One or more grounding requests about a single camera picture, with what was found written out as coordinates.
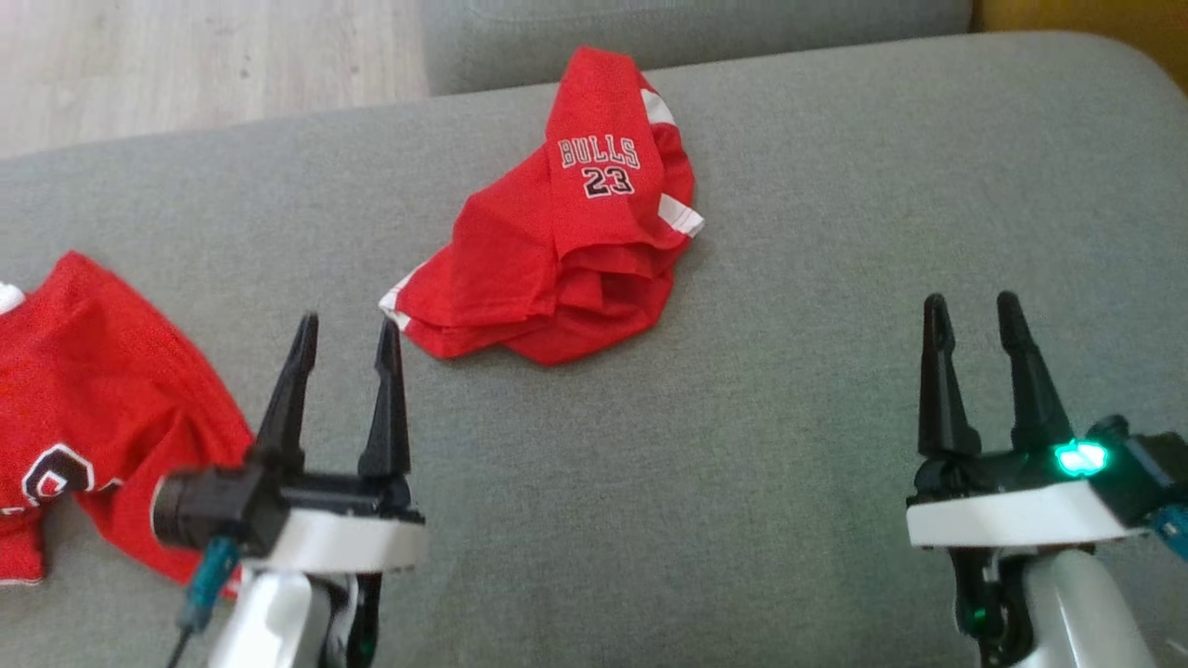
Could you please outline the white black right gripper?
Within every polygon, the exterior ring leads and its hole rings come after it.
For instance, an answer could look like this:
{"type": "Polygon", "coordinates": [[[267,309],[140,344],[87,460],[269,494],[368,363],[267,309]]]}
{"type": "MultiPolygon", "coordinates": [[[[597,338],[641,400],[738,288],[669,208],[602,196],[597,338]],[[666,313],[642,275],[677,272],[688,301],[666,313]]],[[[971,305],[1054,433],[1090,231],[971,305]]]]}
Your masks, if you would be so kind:
{"type": "Polygon", "coordinates": [[[1137,532],[1146,500],[1140,467],[1102,445],[1067,445],[1073,428],[1017,294],[999,292],[998,320],[1013,378],[1013,450],[977,456],[947,302],[941,294],[924,302],[918,453],[933,459],[917,470],[908,500],[910,543],[1040,548],[1137,532]]]}

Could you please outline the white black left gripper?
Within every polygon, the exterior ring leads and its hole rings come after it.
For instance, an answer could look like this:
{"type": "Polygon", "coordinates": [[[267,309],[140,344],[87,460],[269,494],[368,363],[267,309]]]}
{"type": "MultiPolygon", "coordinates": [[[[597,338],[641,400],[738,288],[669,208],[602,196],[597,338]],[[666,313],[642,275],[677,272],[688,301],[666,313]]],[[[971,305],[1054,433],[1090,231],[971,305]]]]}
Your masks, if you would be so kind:
{"type": "MultiPolygon", "coordinates": [[[[303,315],[255,431],[252,461],[265,470],[304,470],[301,437],[318,326],[316,313],[303,315]]],[[[403,477],[411,472],[407,398],[400,330],[392,320],[383,321],[374,367],[379,386],[359,458],[364,478],[310,473],[283,483],[285,524],[270,554],[245,559],[249,571],[399,572],[426,557],[426,519],[403,477]]]]}

